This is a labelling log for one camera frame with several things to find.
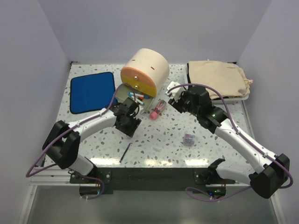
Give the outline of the dark purple pen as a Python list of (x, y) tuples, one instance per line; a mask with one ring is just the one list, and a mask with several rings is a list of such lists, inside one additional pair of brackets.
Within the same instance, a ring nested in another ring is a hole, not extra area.
[(119, 160), (119, 163), (122, 163), (122, 161), (123, 161), (123, 159), (124, 159), (124, 157), (125, 157), (127, 151), (129, 150), (131, 144), (132, 144), (132, 143), (129, 143), (128, 146), (126, 147), (126, 149), (125, 149), (123, 155), (121, 156), (121, 158), (120, 158), (120, 160)]

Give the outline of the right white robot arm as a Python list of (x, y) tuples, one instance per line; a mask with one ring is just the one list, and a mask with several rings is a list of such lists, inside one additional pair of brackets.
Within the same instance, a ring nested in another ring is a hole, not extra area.
[(171, 82), (166, 89), (168, 103), (179, 113), (187, 112), (196, 117), (199, 124), (226, 141), (251, 165), (254, 172), (247, 174), (233, 169), (225, 159), (217, 159), (202, 176), (204, 182), (219, 183), (230, 179), (247, 184), (262, 198), (270, 198), (278, 189), (293, 185), (290, 159), (277, 155), (247, 135), (232, 119), (228, 107), (221, 109), (212, 104), (209, 86)]

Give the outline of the white blue pen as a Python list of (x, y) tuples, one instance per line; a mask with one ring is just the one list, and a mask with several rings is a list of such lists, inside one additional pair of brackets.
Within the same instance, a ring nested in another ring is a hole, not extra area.
[(138, 98), (146, 98), (146, 99), (150, 98), (149, 96), (142, 95), (142, 94), (135, 94), (135, 96), (137, 96)]
[(134, 93), (132, 93), (132, 92), (130, 92), (129, 94), (128, 94), (130, 97), (136, 97), (136, 98), (138, 98), (139, 97), (139, 95), (138, 94), (134, 94)]

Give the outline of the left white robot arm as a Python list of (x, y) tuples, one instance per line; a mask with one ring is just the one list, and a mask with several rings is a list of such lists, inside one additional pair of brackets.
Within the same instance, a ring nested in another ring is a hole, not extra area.
[(117, 130), (132, 138), (141, 120), (136, 118), (139, 105), (131, 98), (122, 103), (111, 105), (85, 119), (65, 123), (60, 120), (52, 127), (42, 150), (61, 169), (71, 169), (80, 173), (86, 183), (96, 180), (96, 166), (79, 154), (80, 143), (89, 136), (115, 127)]

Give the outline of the green pastel highlighter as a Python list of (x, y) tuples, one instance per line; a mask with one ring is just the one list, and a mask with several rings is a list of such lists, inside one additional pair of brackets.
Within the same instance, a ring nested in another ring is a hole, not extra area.
[(138, 99), (135, 99), (135, 98), (133, 98), (133, 100), (134, 100), (135, 102), (137, 102), (137, 103), (143, 105), (143, 102), (142, 102), (142, 101), (140, 101), (140, 100), (138, 100)]

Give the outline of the grey bottom drawer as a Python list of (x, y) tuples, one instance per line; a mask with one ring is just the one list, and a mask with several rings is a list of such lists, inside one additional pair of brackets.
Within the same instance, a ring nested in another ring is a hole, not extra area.
[[(128, 94), (132, 92), (132, 93), (136, 93), (136, 94), (142, 94), (142, 95), (146, 95), (145, 93), (142, 93), (140, 91), (134, 90), (131, 87), (127, 86), (127, 85), (121, 85), (118, 87), (118, 91), (115, 95), (115, 98), (118, 102), (122, 103), (124, 102), (127, 98), (131, 98), (133, 99), (133, 97), (130, 97)], [(139, 104), (139, 114), (142, 114), (144, 112), (147, 112), (152, 104), (152, 102), (154, 101), (155, 98), (150, 97), (149, 99), (145, 99), (143, 100), (143, 105)]]

